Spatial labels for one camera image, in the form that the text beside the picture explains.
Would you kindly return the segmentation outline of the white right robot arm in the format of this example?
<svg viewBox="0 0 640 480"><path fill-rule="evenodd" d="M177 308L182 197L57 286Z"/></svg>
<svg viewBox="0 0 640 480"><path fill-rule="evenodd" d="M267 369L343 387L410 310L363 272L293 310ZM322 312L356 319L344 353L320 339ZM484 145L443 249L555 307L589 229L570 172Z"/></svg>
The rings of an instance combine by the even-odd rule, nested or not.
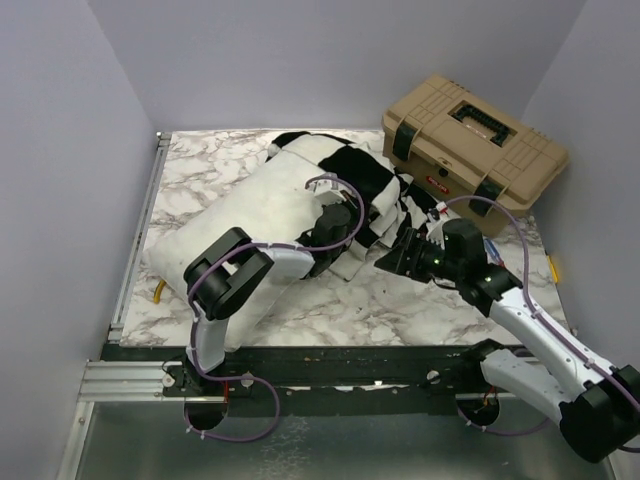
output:
<svg viewBox="0 0 640 480"><path fill-rule="evenodd" d="M452 282L465 302L507 329L540 363L533 367L493 343L460 365L467 389L490 384L513 393L555 423L572 450L592 463L638 436L638 371L615 367L560 326L521 280L489 262L472 222L445 222L438 241L409 229L375 266L421 283Z"/></svg>

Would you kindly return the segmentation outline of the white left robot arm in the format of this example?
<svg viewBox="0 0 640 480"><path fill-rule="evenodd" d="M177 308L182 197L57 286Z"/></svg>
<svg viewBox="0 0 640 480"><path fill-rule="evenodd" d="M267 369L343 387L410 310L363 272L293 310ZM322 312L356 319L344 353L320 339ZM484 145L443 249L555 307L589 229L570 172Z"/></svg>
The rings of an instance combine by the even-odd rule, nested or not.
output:
<svg viewBox="0 0 640 480"><path fill-rule="evenodd" d="M345 251L366 219L361 196L326 205L314 226L293 244L256 242L233 227L185 269L187 301L194 313L187 347L192 363L186 382L206 395L220 385L218 368L225 358L230 318L239 312L261 283L278 287L315 277Z"/></svg>

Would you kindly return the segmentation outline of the black and white checkered pillowcase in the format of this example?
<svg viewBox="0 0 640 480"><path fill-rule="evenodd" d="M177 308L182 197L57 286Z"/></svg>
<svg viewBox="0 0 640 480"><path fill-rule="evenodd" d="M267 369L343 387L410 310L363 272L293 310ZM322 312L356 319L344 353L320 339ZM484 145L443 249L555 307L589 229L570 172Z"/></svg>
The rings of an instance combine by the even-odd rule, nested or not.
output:
<svg viewBox="0 0 640 480"><path fill-rule="evenodd" d="M386 157L366 142L325 133L286 132L268 147L268 160L280 160L284 152L297 154L327 173L353 185L363 198L366 219L349 247L328 269L350 281L361 269L370 248L377 243L394 247L409 228L430 232L435 221L428 213L436 206L431 195L398 172Z"/></svg>

